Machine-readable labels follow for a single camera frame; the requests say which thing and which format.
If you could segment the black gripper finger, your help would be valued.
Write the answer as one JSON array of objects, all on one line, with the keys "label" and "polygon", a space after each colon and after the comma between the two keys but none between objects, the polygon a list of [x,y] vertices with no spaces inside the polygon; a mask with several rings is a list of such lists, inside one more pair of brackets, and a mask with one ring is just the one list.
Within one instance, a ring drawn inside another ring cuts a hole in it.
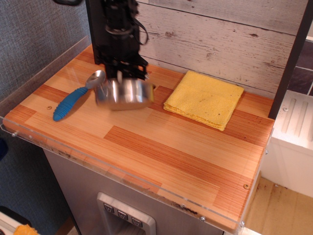
[{"label": "black gripper finger", "polygon": [[130,77],[141,79],[147,81],[149,79],[149,76],[146,71],[142,70],[131,70],[129,71]]},{"label": "black gripper finger", "polygon": [[122,79],[122,69],[119,65],[105,64],[105,71],[108,79]]}]

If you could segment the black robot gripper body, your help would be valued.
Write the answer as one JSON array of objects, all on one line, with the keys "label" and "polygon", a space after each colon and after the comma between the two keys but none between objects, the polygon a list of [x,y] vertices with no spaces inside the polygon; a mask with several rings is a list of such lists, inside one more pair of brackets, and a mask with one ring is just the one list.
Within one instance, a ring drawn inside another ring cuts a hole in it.
[{"label": "black robot gripper body", "polygon": [[146,71],[148,62],[139,55],[140,33],[138,28],[134,28],[130,34],[114,35],[109,34],[109,46],[106,64],[119,65],[122,69],[123,77],[130,77],[129,71]]}]

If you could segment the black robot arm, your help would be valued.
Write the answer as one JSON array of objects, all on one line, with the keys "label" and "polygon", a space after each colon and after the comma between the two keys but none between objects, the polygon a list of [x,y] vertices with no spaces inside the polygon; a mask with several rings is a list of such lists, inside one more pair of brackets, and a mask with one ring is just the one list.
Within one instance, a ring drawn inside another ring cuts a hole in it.
[{"label": "black robot arm", "polygon": [[147,79],[148,62],[139,55],[140,47],[147,44],[140,41],[140,28],[146,28],[136,19],[138,3],[135,0],[103,0],[104,42],[95,46],[96,59],[104,64],[108,78]]}]

